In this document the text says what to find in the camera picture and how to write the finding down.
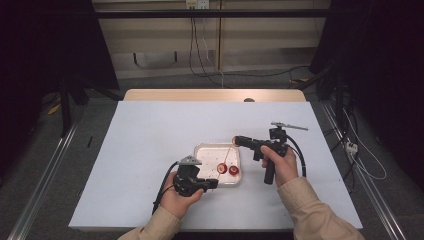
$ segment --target human hand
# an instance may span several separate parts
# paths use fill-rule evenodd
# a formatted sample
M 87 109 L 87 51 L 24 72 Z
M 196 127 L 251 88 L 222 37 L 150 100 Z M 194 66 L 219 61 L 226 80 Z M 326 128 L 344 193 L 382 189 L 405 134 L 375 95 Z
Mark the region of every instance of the human hand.
M 261 152 L 264 154 L 262 167 L 266 168 L 268 161 L 275 164 L 275 184 L 280 187 L 284 183 L 299 177 L 297 173 L 296 155 L 291 148 L 287 149 L 286 156 L 281 157 L 275 151 L 267 146 L 261 146 Z
M 169 174 L 168 179 L 166 179 L 165 182 L 165 187 L 164 189 L 162 189 L 162 191 L 165 191 L 165 189 L 168 189 L 169 187 L 173 186 L 173 179 L 176 174 L 176 172 L 171 172 Z M 177 191 L 175 191 L 174 187 L 171 187 L 166 190 L 165 193 L 163 193 L 160 205 L 177 218 L 182 219 L 187 213 L 188 208 L 193 203 L 199 201 L 203 193 L 203 189 L 199 189 L 192 196 L 183 197 L 179 195 Z

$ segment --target forearm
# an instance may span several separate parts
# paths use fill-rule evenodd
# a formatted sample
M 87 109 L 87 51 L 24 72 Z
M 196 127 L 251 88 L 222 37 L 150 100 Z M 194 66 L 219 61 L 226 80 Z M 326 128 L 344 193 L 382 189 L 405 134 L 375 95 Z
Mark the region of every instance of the forearm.
M 159 206 L 146 226 L 135 228 L 119 240 L 168 240 L 179 230 L 181 220 Z
M 278 189 L 295 223 L 296 239 L 363 239 L 350 223 L 322 203 L 305 178 L 295 178 Z

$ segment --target clear plastic container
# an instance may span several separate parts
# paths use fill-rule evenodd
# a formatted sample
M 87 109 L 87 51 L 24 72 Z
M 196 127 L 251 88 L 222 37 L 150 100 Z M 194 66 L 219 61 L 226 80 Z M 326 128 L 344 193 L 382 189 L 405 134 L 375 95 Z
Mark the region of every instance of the clear plastic container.
M 199 178 L 216 178 L 220 187 L 235 187 L 241 180 L 240 154 L 238 147 L 232 143 L 202 143 L 195 147 L 194 157 L 202 162 L 197 165 L 200 172 Z M 227 166 L 225 173 L 218 172 L 218 165 L 224 163 Z M 231 174 L 231 170 L 238 169 L 238 173 Z

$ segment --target table surface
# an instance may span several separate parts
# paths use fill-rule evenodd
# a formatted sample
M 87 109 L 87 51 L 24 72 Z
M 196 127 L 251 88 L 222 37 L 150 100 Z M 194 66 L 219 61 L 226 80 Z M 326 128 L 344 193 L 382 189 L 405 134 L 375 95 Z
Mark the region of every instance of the table surface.
M 305 102 L 296 89 L 131 89 L 124 101 Z
M 130 101 L 134 99 L 134 90 L 128 92 L 131 97 L 127 94 L 126 101 L 118 104 L 70 227 L 98 231 L 145 225 L 160 183 L 173 162 L 193 154 L 195 146 L 201 143 L 228 143 L 235 135 L 268 139 L 270 122 L 281 121 L 309 128 L 308 131 L 287 129 L 287 134 L 304 153 L 308 180 L 320 199 L 337 215 L 362 228 L 310 104 L 304 100 L 236 102 L 246 97 L 266 101 L 270 96 L 272 101 L 278 101 L 278 97 L 287 98 L 292 92 L 298 95 L 298 91 L 199 91 L 210 94 L 209 98 L 218 92 L 228 93 L 226 99 L 230 102 L 197 101 L 202 95 L 196 91 L 139 91 L 150 92 L 155 101 Z M 166 100 L 191 101 L 159 101 L 161 92 L 165 93 Z M 243 173 L 240 183 L 205 193 L 202 200 L 190 208 L 181 231 L 293 228 L 276 187 L 263 183 L 265 171 L 260 163 L 252 160 L 253 152 L 246 148 L 239 151 Z

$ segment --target floor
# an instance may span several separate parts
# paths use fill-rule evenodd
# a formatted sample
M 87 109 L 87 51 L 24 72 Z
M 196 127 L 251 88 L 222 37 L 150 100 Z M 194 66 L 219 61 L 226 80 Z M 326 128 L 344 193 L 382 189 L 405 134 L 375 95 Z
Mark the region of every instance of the floor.
M 311 74 L 306 69 L 297 69 L 288 73 L 281 69 L 288 69 L 292 66 L 308 65 L 313 51 L 301 55 L 294 62 L 283 62 L 281 60 L 288 57 L 279 56 L 278 53 L 287 51 L 265 51 L 261 53 L 234 53 L 234 64 L 223 69 L 224 77 L 221 73 L 214 72 L 212 78 L 218 84 L 211 83 L 204 77 L 194 76 L 188 68 L 189 54 L 179 54 L 176 67 L 173 71 L 169 66 L 176 64 L 173 53 L 152 55 L 137 54 L 140 66 L 133 62 L 133 55 L 113 56 L 115 70 L 121 86 L 121 94 L 129 88 L 219 88 L 223 80 L 225 85 L 233 88 L 288 88 L 296 82 L 293 79 L 309 78 Z M 268 59 L 268 64 L 260 68 L 258 57 L 277 56 Z M 245 71 L 243 66 L 256 66 Z M 202 73 L 198 62 L 193 62 L 193 69 L 196 73 Z M 34 209 L 33 219 L 28 221 L 28 228 L 21 232 L 20 239 L 116 239 L 123 232 L 103 232 L 85 233 L 68 228 L 69 220 L 83 191 L 85 182 L 90 174 L 91 168 L 96 160 L 102 141 L 107 132 L 109 123 L 116 109 L 116 102 L 105 98 L 95 91 L 88 90 L 91 96 L 87 106 L 73 106 L 73 117 L 78 120 L 78 127 L 69 143 L 68 149 L 63 154 L 63 158 L 56 166 L 57 172 L 51 176 L 51 182 L 47 185 L 47 190 L 39 206 Z M 317 99 L 314 87 L 304 91 L 307 100 L 311 103 L 317 119 L 320 123 L 323 134 L 329 148 L 333 148 L 339 142 L 337 131 L 331 124 L 331 106 L 333 101 L 320 101 Z M 44 174 L 44 171 L 55 154 L 56 147 L 60 144 L 61 115 L 60 109 L 52 115 L 48 115 L 49 108 L 43 110 L 30 140 L 23 148 L 22 154 L 17 159 L 17 164 L 5 177 L 3 186 L 0 188 L 0 239 L 7 239 L 23 213 L 25 206 Z M 346 188 L 351 191 L 351 198 L 364 225 L 361 233 L 366 239 L 420 239 L 424 234 L 424 194 L 397 166 L 396 160 L 392 157 L 390 150 L 378 140 L 372 126 L 367 123 L 361 110 L 355 109 L 355 116 L 358 122 L 360 139 L 364 143 L 359 146 L 360 159 L 366 167 L 368 173 L 375 177 L 383 176 L 383 170 L 376 159 L 365 150 L 365 146 L 374 156 L 379 159 L 381 165 L 387 172 L 384 180 L 371 179 L 364 174 L 364 171 L 355 168 L 355 174 L 350 174 L 346 181 Z M 332 151 L 336 164 L 342 173 L 346 173 L 350 166 L 350 161 L 341 146 L 337 146 Z M 377 192 L 369 191 L 367 185 L 375 185 Z M 383 199 L 386 206 L 382 206 L 378 199 Z M 393 220 L 384 219 L 387 215 L 393 215 Z M 399 225 L 394 235 L 387 231 L 387 224 L 391 226 Z M 291 239 L 291 233 L 225 233 L 225 234 L 199 234 L 180 233 L 176 239 Z

